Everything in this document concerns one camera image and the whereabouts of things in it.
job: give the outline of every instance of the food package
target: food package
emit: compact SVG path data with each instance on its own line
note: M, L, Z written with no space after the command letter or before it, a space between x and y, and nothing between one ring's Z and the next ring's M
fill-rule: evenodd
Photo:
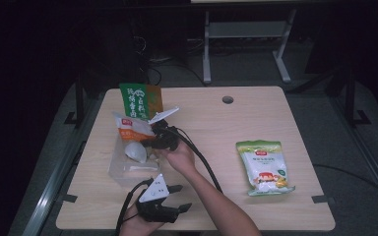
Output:
M140 163L145 163L147 157L152 155L150 148L145 148L140 143L141 140L154 139L155 133L147 121L138 118L123 116L117 112L112 112L118 132L124 143L125 154Z
M248 191L249 196L285 194L295 189L287 184L281 142L244 141L236 143L236 148L254 188Z
M141 120L152 119L162 112L161 88L144 84L120 84L125 115Z

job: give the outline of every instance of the wrist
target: wrist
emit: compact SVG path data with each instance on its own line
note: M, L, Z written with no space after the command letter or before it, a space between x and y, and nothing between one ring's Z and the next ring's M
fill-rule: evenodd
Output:
M127 220L122 224L119 236L149 236L152 232L148 232L146 227L140 227L133 224L131 221L137 219Z
M198 170L196 168L194 168L193 170L185 171L184 173L182 173L182 175L183 175L183 177L185 177L185 179L187 181L192 182L192 180L199 177L199 175L201 175L201 173L199 173Z

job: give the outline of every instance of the hand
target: hand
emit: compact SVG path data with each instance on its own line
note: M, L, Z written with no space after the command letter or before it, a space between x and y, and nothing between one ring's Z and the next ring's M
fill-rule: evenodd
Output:
M163 222L147 222L138 215L135 204L127 209L124 220L119 236L148 236L164 225Z
M171 167L183 176L196 171L194 153L182 140L179 140L176 150L158 149L157 153L164 156Z

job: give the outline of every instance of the black cable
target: black cable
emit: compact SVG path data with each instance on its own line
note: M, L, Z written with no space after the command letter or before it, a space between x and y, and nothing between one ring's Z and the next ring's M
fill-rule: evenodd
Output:
M131 192L128 193L127 195L127 198L125 199L125 202L124 202L124 205L122 206L122 209L121 209L121 212L119 213L119 216L118 216L118 220L116 221L116 228L115 228L115 236L118 236L119 235L119 232L121 231L121 226L122 226L122 223L124 223L125 221L135 217L138 215L135 214L127 219L124 220L124 216L125 216L125 212L127 211L127 208L128 208L128 205L130 205L130 202L131 202L131 199L133 198L133 194L134 192L137 191L138 188L140 188L141 186L143 185L147 185L147 186L150 186L152 183L153 183L154 179L151 178L149 180L145 180L145 181L142 181L141 183L139 183L138 185L136 185L132 190Z
M192 140L189 138L188 134L186 134L186 132L184 132L182 129L180 128L176 128L178 131L182 132L185 136L186 136L186 139L189 140L189 142L192 144L192 145L195 145L193 144Z
M234 51L234 46L228 46L228 44L222 40L218 40L214 45L211 43L210 54L213 56L227 57L234 54Z
M210 174L211 176L211 179L213 180L216 188L222 193L222 189L221 189L221 186L220 186L220 183L218 182L217 180L217 177L215 176L213 170L211 169L211 166L210 164L208 163L207 159L201 154L201 152L196 148L196 146L191 143L190 141L188 141L184 136L182 136L181 134L177 133L177 132L174 132L172 130L169 130L169 129L165 129L165 128L155 128L153 129L153 131L155 132L155 130L161 130L161 131L167 131L168 133L170 134L173 134L174 136L178 137L180 140L182 140L189 148L191 148L196 155L198 155L198 157L202 160L202 162L204 163L205 167L207 168L208 170L208 173Z
M200 76L198 76L198 74L196 74L196 72L192 69L190 69L189 67L187 66L183 66L183 65L179 65L179 64L174 64L174 65L156 65L157 67L182 67L190 72L192 72L193 75L195 75L195 77L198 79L199 82L201 82L201 84L206 87L207 85L204 83L204 80L202 80L202 78Z
M347 175L350 175L354 178L357 178L365 183L367 183L368 185L372 186L373 188L377 189L378 190L378 185L376 183L374 183L373 181L369 180L369 179L366 179L364 177L361 177L361 176L358 176L354 173L351 173L347 170L343 170L341 168L338 168L338 167L334 167L334 166L330 166L330 165L324 165L324 164L312 164L314 167L323 167L323 168L327 168L327 169L333 169L333 170L337 170L337 171L340 171L340 172L343 172Z

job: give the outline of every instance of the dark background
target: dark background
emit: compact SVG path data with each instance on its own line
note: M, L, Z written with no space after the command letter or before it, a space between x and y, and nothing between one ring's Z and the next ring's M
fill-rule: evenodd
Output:
M112 1L103 3L109 6ZM153 48L168 49L183 59L185 38L203 33L200 12L179 13L181 19L173 23L168 18L175 13L153 13L146 15L149 26L133 26L127 16L136 13L83 17L71 12L84 6L95 5L0 1L0 235L8 233L54 114L78 75L89 95L119 82L144 83L138 68L144 68L146 60L134 53L134 30L145 30ZM170 30L181 36L167 36ZM309 72L348 63L378 100L378 1L300 9L290 40L307 37L315 41Z

